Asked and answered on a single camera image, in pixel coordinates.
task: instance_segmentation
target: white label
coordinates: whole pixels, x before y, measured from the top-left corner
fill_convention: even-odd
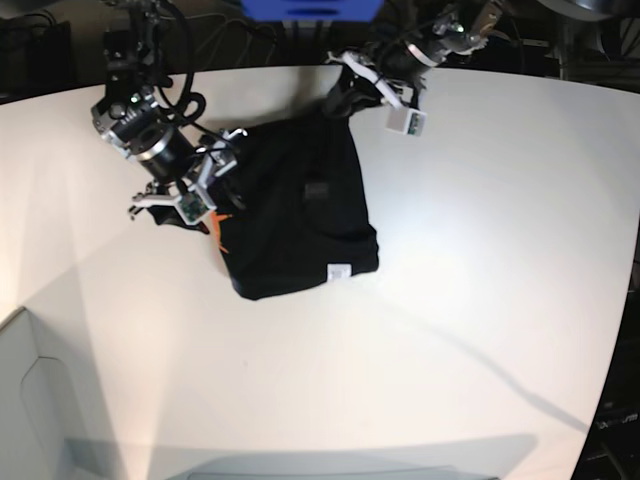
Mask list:
[[[327,282],[349,278],[351,276],[351,264],[330,263],[327,265]]]

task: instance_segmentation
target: cable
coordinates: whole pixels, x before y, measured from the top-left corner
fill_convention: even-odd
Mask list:
[[[385,3],[391,6],[391,9],[393,10],[396,16],[396,21],[398,22],[398,26],[402,25],[402,10],[398,6],[398,4],[395,2],[395,0],[387,0]]]
[[[222,17],[224,19],[227,18],[227,16],[224,13],[220,13],[220,12],[202,13],[200,15],[190,15],[184,18],[186,18],[187,20],[197,20],[199,18],[209,18],[209,17]],[[171,20],[173,22],[176,21],[174,17],[166,17],[164,15],[160,15],[160,18],[163,20]]]
[[[623,57],[626,57],[629,54],[633,53],[633,51],[640,46],[640,42],[638,42],[638,40],[640,40],[640,29],[638,29],[635,37],[633,37],[633,40],[631,40],[631,43],[629,43],[629,46],[622,54]]]
[[[52,21],[54,24],[57,24],[57,23],[58,23],[58,20],[56,20],[56,17],[55,17],[55,16],[53,15],[53,13],[51,13],[49,10],[47,10],[46,8],[43,8],[43,9],[42,9],[42,12],[43,12],[45,15],[47,15],[47,16],[51,19],[51,21]]]
[[[212,132],[208,128],[205,128],[202,125],[200,125],[199,123],[197,123],[195,120],[189,120],[181,112],[179,112],[177,110],[176,106],[173,105],[171,103],[171,101],[169,101],[169,99],[167,98],[167,94],[164,93],[164,90],[162,89],[162,87],[158,86],[158,92],[160,93],[160,97],[162,98],[162,101],[167,104],[167,108],[169,110],[171,110],[171,113],[173,113],[179,120],[184,122],[185,125],[191,125],[192,127],[196,128],[197,130],[200,130],[202,133],[206,133],[207,135],[211,135],[216,140],[220,140],[221,142],[227,144],[231,150],[237,151],[237,148],[229,140],[224,138],[222,135],[220,135],[219,133]]]
[[[54,23],[54,20],[52,20],[51,17],[49,17],[48,15],[45,15],[44,13],[27,13],[26,15],[23,15],[21,18],[27,18],[27,17],[44,18],[49,23],[50,27],[52,27]]]
[[[622,45],[624,44],[627,36],[629,35],[629,31],[631,30],[631,26],[634,24],[635,18],[630,18],[629,23],[627,23],[627,28],[624,29],[624,33],[620,37],[620,54],[622,54]]]
[[[193,77],[195,76],[195,42],[193,40],[193,34],[191,33],[191,27],[189,27],[189,22],[187,22],[187,19],[182,14],[180,9],[170,3],[168,0],[160,0],[159,5],[161,8],[169,12],[173,16],[173,18],[176,19],[178,25],[182,29],[182,33],[184,34],[185,42],[187,44],[186,79],[184,85],[182,86],[182,93],[180,94],[178,103],[175,106],[175,110],[179,111],[182,116],[182,114],[189,106],[189,103],[191,103],[189,95],[191,93],[191,87],[193,87]]]
[[[522,37],[520,36],[520,30],[518,30],[518,25],[516,25],[516,21],[513,19],[513,17],[509,17],[509,20],[511,20],[513,31],[515,32],[516,38],[518,39],[518,49],[520,50],[520,73],[524,75],[525,72],[527,71],[527,65],[525,63],[525,58],[524,58],[524,43],[522,42]]]

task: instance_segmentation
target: black cloth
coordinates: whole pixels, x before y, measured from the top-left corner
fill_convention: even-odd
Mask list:
[[[236,291],[257,300],[308,289],[326,282],[334,264],[350,265],[352,275],[377,270],[376,231],[348,119],[317,111],[248,133],[226,188],[214,195]]]

